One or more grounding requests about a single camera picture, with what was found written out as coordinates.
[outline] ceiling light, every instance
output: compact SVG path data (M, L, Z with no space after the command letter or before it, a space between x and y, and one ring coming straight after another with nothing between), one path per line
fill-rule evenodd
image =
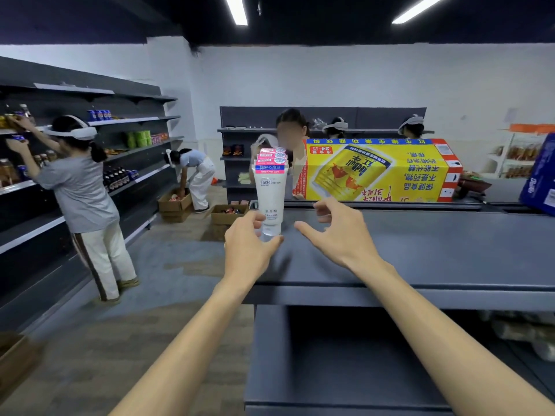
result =
M394 25L400 25L406 21L411 20L414 16L422 13L424 10L430 8L441 0L422 0L416 6L411 7L405 13L401 14L397 19L392 21Z
M232 11L233 20L235 20L236 25L247 26L245 7L243 6L243 0L226 0L229 9Z

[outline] shoe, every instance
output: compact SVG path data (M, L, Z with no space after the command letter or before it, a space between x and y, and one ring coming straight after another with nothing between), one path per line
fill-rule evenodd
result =
M118 285L118 289L120 291L124 291L126 289L130 289L131 287L139 286L140 280L138 277L135 277L135 279L131 280L117 280L116 283Z
M100 297L98 297L94 300L94 302L99 305L117 305L119 303L119 297L115 299L107 299L107 300L102 300L100 299Z
M210 208L210 206L208 206L205 209L201 209L201 210L195 210L195 213L204 213L205 211L208 211L208 209Z

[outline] facial cleanser tube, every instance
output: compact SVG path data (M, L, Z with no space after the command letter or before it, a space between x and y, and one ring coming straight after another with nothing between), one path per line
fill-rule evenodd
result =
M258 209L266 216L262 234L268 237L281 234L288 167L287 154L280 148L263 149L252 166Z

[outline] left hand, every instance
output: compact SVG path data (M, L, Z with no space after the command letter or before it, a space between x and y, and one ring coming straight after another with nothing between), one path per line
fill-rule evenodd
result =
M249 211L239 217L225 233L224 280L247 293L256 280L266 271L270 258L283 242L283 236L274 236L268 242L257 237L266 216Z
M8 149L14 151L15 153L19 153L20 155L29 151L29 140L19 141L14 139L6 139L5 144L8 146Z

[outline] bottle cap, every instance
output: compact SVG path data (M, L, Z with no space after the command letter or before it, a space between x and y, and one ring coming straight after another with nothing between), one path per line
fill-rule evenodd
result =
M273 225L262 224L262 233L269 237L281 234L281 223Z

